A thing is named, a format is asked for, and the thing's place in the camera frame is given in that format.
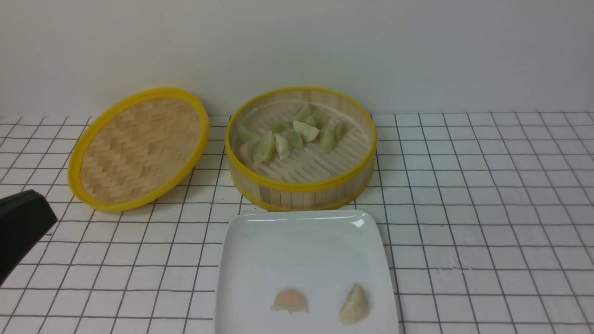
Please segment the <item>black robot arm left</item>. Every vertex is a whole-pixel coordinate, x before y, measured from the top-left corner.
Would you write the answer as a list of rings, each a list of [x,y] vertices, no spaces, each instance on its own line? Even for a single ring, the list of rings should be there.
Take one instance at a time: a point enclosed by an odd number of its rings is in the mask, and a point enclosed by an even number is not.
[[[58,221],[42,194],[30,189],[0,199],[0,283]]]

